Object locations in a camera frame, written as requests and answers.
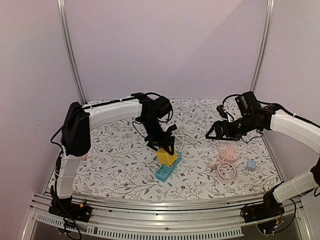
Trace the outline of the yellow cube socket adapter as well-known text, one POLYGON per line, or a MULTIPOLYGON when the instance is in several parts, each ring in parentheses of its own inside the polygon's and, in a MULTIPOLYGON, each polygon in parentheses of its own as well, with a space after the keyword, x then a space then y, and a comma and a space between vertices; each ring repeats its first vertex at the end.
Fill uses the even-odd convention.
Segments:
POLYGON ((169 155, 163 148, 156 151, 157 158, 162 165, 172 166, 178 159, 177 151, 174 150, 174 155, 169 155))

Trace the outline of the teal power strip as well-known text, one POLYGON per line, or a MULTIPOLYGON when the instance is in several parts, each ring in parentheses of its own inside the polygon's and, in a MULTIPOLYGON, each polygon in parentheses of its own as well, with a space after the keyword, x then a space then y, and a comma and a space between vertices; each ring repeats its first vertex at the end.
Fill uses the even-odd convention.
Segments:
POLYGON ((177 159, 175 160, 175 162, 171 166, 162 164, 158 168, 158 170, 155 172, 155 178, 161 182, 165 182, 171 176, 172 172, 180 163, 181 159, 182 159, 182 153, 178 151, 177 159))

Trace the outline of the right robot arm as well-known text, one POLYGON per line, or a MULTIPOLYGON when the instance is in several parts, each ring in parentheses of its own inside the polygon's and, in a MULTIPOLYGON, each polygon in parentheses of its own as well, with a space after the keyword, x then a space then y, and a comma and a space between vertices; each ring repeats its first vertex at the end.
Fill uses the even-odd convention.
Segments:
MULTIPOLYGON (((215 121, 206 139, 218 141, 239 141, 252 131, 269 131, 287 137, 305 148, 320 154, 320 126, 308 119, 288 111, 279 103, 268 103, 256 98, 252 91, 234 94, 240 112, 237 119, 226 119, 224 105, 216 109, 223 117, 215 121)), ((309 193, 320 186, 320 164, 317 162, 311 169, 302 172, 288 181, 281 183, 267 192, 258 213, 262 218, 269 218, 278 210, 281 203, 309 193)))

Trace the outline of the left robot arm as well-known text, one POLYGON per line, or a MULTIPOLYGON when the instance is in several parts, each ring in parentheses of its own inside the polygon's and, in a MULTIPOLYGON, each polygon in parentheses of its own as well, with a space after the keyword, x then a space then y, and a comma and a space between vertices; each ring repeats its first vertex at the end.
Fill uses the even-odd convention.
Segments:
POLYGON ((52 199, 55 209, 63 216, 74 213, 72 186, 81 160, 91 148, 91 131, 102 125, 133 118, 143 125, 144 141, 154 151, 163 165, 171 166, 178 158, 175 149, 176 130, 173 124, 163 129, 161 124, 173 117, 173 107, 168 98, 154 92, 133 93, 129 97, 108 102, 85 104, 73 102, 68 109, 61 133, 59 157, 55 165, 55 183, 52 199))

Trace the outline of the round pink socket hub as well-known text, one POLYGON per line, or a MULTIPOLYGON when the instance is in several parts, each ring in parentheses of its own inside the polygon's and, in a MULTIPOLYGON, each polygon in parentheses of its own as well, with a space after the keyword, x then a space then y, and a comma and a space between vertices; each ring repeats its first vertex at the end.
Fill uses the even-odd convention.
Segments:
POLYGON ((240 158, 240 152, 235 143, 222 145, 219 149, 218 155, 222 161, 226 161, 231 164, 234 164, 240 158))

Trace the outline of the floral patterned table mat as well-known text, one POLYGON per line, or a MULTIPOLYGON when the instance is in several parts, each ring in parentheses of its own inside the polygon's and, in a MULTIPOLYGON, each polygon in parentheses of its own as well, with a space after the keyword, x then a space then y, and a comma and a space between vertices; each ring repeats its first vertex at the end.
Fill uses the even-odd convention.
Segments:
POLYGON ((177 160, 144 141, 143 126, 133 118, 96 127, 87 158, 77 167, 74 195, 128 200, 204 200, 263 194, 281 182, 259 135, 252 131, 238 142, 206 139, 220 119, 218 100, 174 99, 177 160))

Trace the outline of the light blue cube charger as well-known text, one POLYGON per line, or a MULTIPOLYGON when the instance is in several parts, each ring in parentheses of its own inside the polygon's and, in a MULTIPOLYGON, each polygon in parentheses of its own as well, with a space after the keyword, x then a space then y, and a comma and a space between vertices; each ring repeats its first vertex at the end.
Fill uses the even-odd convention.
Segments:
POLYGON ((257 164, 254 160, 248 160, 245 168, 248 171, 254 171, 256 169, 256 166, 257 166, 257 164))

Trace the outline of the pink cube charger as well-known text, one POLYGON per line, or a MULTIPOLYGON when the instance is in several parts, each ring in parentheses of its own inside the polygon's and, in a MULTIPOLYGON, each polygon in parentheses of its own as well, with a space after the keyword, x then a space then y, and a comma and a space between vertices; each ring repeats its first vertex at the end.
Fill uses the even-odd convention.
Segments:
POLYGON ((86 161, 87 160, 87 154, 83 155, 81 158, 82 161, 86 161))

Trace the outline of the aluminium front rail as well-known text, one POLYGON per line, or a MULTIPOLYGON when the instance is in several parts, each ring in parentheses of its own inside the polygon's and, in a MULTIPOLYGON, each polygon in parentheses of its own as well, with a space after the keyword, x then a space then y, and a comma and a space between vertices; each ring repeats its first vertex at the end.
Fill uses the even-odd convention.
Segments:
POLYGON ((92 207, 88 222, 79 222, 83 239, 111 240, 223 240, 269 239, 313 240, 303 204, 299 198, 284 203, 279 229, 271 235, 259 231, 258 222, 245 222, 244 206, 262 202, 252 194, 198 200, 147 201, 91 197, 76 194, 74 203, 87 200, 92 207))

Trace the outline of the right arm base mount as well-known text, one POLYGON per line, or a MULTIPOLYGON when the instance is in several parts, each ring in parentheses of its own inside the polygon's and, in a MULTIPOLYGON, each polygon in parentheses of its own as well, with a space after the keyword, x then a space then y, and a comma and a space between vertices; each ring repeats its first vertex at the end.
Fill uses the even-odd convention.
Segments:
POLYGON ((278 208, 265 208, 263 203, 260 204, 246 204, 240 210, 240 216, 245 223, 256 222, 283 215, 285 209, 282 205, 278 208))

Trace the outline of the right aluminium frame post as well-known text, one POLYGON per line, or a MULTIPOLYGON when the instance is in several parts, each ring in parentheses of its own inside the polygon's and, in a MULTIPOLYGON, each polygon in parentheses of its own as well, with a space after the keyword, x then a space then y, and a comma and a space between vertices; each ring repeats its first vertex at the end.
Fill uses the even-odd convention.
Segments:
POLYGON ((260 47, 258 51, 257 61, 255 64, 255 68, 253 71, 252 81, 250 85, 250 90, 255 92, 257 89, 257 85, 259 82, 261 70, 263 67, 268 41, 270 37, 270 32, 272 28, 272 21, 274 15, 274 8, 275 8, 275 0, 268 0, 266 5, 266 13, 265 13, 265 20, 263 25, 262 37, 260 42, 260 47))

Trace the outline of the aluminium frame post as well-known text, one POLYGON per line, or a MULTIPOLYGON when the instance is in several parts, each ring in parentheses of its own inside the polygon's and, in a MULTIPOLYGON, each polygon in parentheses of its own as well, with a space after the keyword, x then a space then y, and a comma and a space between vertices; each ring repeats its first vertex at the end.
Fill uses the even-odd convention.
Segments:
POLYGON ((76 91, 78 93, 79 100, 82 104, 87 103, 87 98, 85 95, 84 87, 80 78, 77 61, 72 45, 72 39, 68 24, 67 10, 66 10, 66 1, 65 0, 57 0, 57 10, 59 15, 59 21, 62 31, 62 36, 64 39, 65 49, 71 69, 71 73, 73 76, 74 84, 76 91))
POLYGON ((270 32, 272 28, 272 21, 274 15, 274 8, 275 8, 275 0, 268 0, 266 5, 266 13, 265 13, 265 20, 263 25, 262 37, 260 42, 260 47, 258 51, 257 61, 255 64, 255 68, 253 71, 252 81, 250 85, 250 90, 255 92, 257 89, 257 85, 259 82, 261 70, 263 67, 268 41, 270 37, 270 32))

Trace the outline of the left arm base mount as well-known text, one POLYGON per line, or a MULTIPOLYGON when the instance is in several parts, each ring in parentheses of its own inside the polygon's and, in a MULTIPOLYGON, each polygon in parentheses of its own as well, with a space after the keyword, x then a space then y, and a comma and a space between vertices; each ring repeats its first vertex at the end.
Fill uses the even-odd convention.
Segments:
POLYGON ((83 203, 72 203, 70 198, 52 200, 48 212, 52 215, 88 223, 93 208, 83 203))

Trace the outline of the left aluminium frame post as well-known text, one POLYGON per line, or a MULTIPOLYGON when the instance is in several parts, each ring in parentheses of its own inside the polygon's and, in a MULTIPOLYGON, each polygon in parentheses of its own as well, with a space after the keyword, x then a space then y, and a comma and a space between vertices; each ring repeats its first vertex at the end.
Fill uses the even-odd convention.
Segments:
POLYGON ((65 0, 57 0, 57 10, 59 15, 59 21, 62 31, 62 36, 64 39, 65 49, 71 69, 71 73, 73 76, 74 84, 76 91, 78 93, 79 100, 82 104, 87 103, 87 98, 85 95, 84 87, 80 78, 77 61, 72 45, 72 39, 68 24, 67 10, 66 10, 66 1, 65 0))

